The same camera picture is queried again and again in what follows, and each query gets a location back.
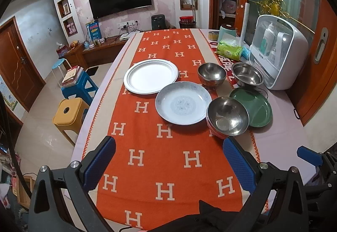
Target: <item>glass door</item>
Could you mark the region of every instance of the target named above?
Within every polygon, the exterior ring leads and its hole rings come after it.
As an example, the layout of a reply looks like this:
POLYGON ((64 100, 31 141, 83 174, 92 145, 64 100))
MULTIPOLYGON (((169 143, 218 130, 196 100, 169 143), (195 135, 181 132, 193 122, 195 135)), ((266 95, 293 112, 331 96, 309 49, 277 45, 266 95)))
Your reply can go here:
POLYGON ((334 87, 337 73, 337 16, 327 0, 248 0, 250 3, 245 42, 251 44, 257 18, 262 14, 281 17, 306 37, 308 57, 287 94, 305 124, 334 87))

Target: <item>wooden tv stand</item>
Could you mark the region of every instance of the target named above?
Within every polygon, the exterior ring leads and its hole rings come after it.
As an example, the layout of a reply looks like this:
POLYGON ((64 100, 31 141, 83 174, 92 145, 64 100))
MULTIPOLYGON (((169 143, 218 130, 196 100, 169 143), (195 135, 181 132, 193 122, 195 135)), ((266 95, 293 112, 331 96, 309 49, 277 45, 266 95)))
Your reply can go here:
POLYGON ((113 62, 126 42, 127 40, 120 41, 118 36, 114 36, 93 48, 85 49, 84 44, 80 43, 62 58, 67 59, 72 67, 78 65, 87 70, 89 67, 113 62))

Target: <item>router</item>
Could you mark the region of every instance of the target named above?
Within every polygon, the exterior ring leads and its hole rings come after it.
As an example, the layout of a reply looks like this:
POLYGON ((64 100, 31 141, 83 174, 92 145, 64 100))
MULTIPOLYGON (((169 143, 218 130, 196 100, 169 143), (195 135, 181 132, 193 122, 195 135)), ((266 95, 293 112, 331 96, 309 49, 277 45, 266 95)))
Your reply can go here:
POLYGON ((131 33, 124 33, 120 36, 119 40, 122 41, 122 40, 129 39, 131 37, 131 34, 137 34, 137 33, 140 33, 140 31, 134 31, 134 32, 131 32, 131 33))

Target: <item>dining table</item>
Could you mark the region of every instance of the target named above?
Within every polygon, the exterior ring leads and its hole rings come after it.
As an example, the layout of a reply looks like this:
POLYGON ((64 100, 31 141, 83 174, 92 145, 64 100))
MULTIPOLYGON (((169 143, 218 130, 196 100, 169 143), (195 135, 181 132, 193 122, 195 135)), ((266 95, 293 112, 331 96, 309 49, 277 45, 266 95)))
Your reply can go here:
MULTIPOLYGON (((166 29, 132 34, 104 77, 78 135, 71 161, 81 161, 106 135, 116 141, 116 153, 89 195, 102 216, 120 224, 149 230, 179 217, 198 213, 203 200, 226 211, 239 211, 249 197, 242 189, 205 120, 189 126, 170 124, 156 111, 157 94, 138 95, 123 83, 135 63, 165 59, 179 70, 177 81, 201 84, 197 69, 205 62, 221 65, 224 83, 208 89, 212 99, 229 96, 238 85, 235 61, 216 53, 211 29, 166 29)), ((235 139, 257 162, 281 170, 296 166, 303 183, 316 168, 297 156, 309 146, 303 125, 285 91, 260 86, 272 108, 272 121, 249 127, 235 139)), ((275 197, 272 190, 264 211, 275 197)))

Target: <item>yellow stool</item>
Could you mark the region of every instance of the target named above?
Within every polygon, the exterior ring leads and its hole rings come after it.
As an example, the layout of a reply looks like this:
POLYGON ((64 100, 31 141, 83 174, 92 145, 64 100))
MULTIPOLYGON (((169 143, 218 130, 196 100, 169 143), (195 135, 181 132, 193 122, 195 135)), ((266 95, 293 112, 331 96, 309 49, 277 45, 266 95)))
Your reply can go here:
POLYGON ((64 99, 60 102, 59 109, 53 118, 53 124, 73 146, 75 146, 75 143, 65 130, 72 130, 77 135, 80 133, 82 115, 85 109, 89 109, 89 106, 81 98, 64 99))

